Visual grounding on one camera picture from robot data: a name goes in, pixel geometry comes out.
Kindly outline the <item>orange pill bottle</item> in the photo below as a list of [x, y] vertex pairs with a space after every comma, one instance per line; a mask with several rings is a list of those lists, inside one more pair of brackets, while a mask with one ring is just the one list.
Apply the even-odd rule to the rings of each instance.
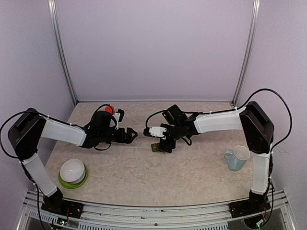
[[113, 106], [111, 106], [111, 105], [106, 105], [105, 111], [110, 113], [110, 114], [112, 114], [112, 115], [115, 114], [115, 108]]

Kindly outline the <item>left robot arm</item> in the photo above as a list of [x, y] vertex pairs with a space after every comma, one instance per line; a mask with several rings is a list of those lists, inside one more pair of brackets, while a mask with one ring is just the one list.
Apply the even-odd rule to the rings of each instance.
[[17, 120], [8, 129], [8, 140], [17, 159], [43, 195], [49, 197], [47, 203], [57, 213], [67, 209], [67, 202], [59, 195], [61, 191], [50, 179], [45, 165], [39, 157], [40, 143], [63, 142], [83, 149], [100, 150], [101, 143], [131, 144], [138, 133], [134, 129], [119, 127], [124, 111], [114, 113], [98, 110], [89, 122], [80, 126], [60, 121], [38, 112], [34, 108], [19, 112], [13, 117]]

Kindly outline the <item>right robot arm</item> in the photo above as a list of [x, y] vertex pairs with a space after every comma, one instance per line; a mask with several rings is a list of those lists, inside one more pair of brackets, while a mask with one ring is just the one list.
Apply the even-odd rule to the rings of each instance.
[[255, 213], [264, 205], [271, 174], [271, 153], [274, 125], [256, 102], [223, 112], [192, 113], [187, 116], [175, 104], [163, 111], [166, 124], [150, 127], [149, 132], [160, 138], [159, 150], [171, 152], [176, 141], [194, 135], [216, 131], [239, 130], [244, 132], [249, 151], [253, 155], [251, 194], [245, 202], [248, 212]]

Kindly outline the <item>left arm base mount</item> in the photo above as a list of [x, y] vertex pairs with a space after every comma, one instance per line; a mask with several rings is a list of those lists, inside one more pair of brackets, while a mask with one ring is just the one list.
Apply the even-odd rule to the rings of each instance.
[[60, 197], [51, 198], [44, 196], [41, 209], [50, 213], [79, 219], [83, 211], [83, 204], [61, 199]]

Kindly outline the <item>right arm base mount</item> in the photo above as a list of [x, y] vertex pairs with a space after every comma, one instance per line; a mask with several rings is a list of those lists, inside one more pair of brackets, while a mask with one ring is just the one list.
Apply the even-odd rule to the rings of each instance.
[[232, 218], [248, 216], [251, 214], [263, 212], [265, 209], [271, 208], [266, 195], [258, 195], [252, 193], [248, 199], [231, 202], [229, 209]]

